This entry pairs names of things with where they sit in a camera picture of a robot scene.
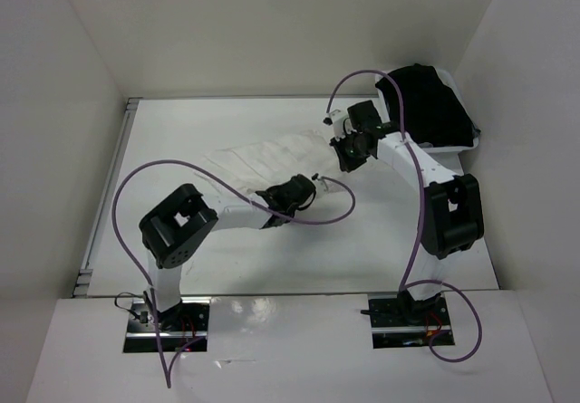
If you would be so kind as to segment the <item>white skirt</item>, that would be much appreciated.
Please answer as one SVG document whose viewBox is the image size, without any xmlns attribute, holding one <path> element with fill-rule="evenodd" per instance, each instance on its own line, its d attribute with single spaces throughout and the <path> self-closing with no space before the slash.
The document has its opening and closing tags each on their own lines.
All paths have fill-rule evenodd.
<svg viewBox="0 0 580 403">
<path fill-rule="evenodd" d="M 245 196 L 298 174 L 307 178 L 343 176 L 334 150 L 316 130 L 214 150 L 202 157 L 200 166 Z"/>
</svg>

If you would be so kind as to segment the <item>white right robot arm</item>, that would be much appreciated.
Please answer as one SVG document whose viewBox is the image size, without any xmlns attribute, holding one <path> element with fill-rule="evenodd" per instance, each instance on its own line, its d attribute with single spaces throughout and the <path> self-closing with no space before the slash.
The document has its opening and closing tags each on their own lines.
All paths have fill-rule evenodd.
<svg viewBox="0 0 580 403">
<path fill-rule="evenodd" d="M 435 309 L 452 265 L 484 234 L 479 183 L 441 165 L 397 123 L 384 122 L 372 101 L 333 110 L 324 123 L 333 127 L 330 146 L 341 171 L 375 158 L 418 193 L 417 237 L 396 297 L 400 319 L 416 324 Z"/>
</svg>

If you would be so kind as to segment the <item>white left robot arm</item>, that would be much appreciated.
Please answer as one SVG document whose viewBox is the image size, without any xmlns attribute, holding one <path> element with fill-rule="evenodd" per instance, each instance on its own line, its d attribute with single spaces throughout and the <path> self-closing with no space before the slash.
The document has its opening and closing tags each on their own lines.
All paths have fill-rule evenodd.
<svg viewBox="0 0 580 403">
<path fill-rule="evenodd" d="M 166 331 L 185 315 L 180 293 L 182 265 L 211 232 L 284 225 L 288 217 L 306 209 L 315 196 L 314 183 L 301 174 L 251 194 L 249 199 L 257 206 L 244 199 L 203 196 L 191 184 L 174 190 L 139 223 L 155 291 L 155 302 L 148 310 L 150 322 Z"/>
</svg>

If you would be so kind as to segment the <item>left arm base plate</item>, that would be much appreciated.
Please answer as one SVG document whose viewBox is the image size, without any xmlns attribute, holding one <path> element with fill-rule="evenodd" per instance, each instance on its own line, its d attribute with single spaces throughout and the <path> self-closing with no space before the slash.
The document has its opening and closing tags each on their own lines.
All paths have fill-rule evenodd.
<svg viewBox="0 0 580 403">
<path fill-rule="evenodd" d="M 135 299 L 130 307 L 122 351 L 129 354 L 157 352 L 154 323 L 148 306 L 142 299 Z M 205 352 L 208 346 L 210 299 L 184 297 L 180 307 L 176 316 L 167 318 L 159 327 L 163 351 L 178 352 L 184 345 L 198 339 L 186 351 Z"/>
</svg>

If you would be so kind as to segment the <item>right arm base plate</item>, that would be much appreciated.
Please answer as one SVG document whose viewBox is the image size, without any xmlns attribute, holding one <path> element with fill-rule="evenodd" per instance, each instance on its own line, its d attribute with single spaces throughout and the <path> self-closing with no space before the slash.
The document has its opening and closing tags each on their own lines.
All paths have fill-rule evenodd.
<svg viewBox="0 0 580 403">
<path fill-rule="evenodd" d="M 396 293 L 369 295 L 361 315 L 369 319 L 375 349 L 429 347 L 433 336 L 434 347 L 455 344 L 447 303 L 441 295 L 412 312 Z"/>
</svg>

